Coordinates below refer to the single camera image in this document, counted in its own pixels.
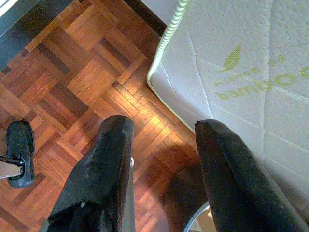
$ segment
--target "dark baseboard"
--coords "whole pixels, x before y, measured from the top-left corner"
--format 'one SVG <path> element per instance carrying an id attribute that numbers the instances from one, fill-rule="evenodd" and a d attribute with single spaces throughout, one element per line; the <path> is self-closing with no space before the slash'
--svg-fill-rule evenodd
<path id="1" fill-rule="evenodd" d="M 4 30 L 0 36 L 0 70 L 71 2 L 72 0 L 20 0 L 8 10 L 0 18 L 0 25 Z"/>
<path id="2" fill-rule="evenodd" d="M 166 28 L 166 24 L 154 14 L 141 0 L 124 0 L 150 27 L 160 36 Z"/>

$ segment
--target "parquet tile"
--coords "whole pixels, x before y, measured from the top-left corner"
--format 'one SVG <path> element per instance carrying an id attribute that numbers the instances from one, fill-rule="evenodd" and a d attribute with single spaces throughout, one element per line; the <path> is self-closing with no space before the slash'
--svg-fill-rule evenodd
<path id="1" fill-rule="evenodd" d="M 73 0 L 0 72 L 0 152 L 14 120 L 35 137 L 32 186 L 0 181 L 0 230 L 36 232 L 101 122 L 135 124 L 136 228 L 168 231 L 162 198 L 173 175 L 198 162 L 194 134 L 149 89 L 159 36 L 123 0 Z"/>

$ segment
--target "mattress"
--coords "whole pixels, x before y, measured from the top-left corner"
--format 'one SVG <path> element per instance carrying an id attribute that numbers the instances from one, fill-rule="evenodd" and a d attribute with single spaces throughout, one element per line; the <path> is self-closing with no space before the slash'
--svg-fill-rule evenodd
<path id="1" fill-rule="evenodd" d="M 307 0 L 180 0 L 147 81 L 192 131 L 236 132 L 309 218 Z"/>

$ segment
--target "parquet floor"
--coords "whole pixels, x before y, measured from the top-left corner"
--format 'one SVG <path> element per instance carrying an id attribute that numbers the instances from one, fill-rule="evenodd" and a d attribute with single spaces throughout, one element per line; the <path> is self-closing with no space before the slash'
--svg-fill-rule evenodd
<path id="1" fill-rule="evenodd" d="M 135 122 L 138 232 L 167 232 L 162 196 L 170 178 L 197 163 L 194 134 L 146 84 L 158 35 L 122 0 L 74 0 L 0 72 L 0 152 L 7 126 L 30 122 L 35 183 L 0 181 L 0 230 L 38 231 L 102 120 Z"/>

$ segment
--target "metal rod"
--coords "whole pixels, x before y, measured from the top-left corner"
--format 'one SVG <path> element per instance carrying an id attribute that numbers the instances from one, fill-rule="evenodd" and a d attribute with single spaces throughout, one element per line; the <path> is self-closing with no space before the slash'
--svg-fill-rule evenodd
<path id="1" fill-rule="evenodd" d="M 17 166 L 23 166 L 24 165 L 24 162 L 23 162 L 22 159 L 12 159 L 12 158 L 5 157 L 5 156 L 0 156 L 0 161 L 10 163 L 10 164 L 15 164 Z"/>

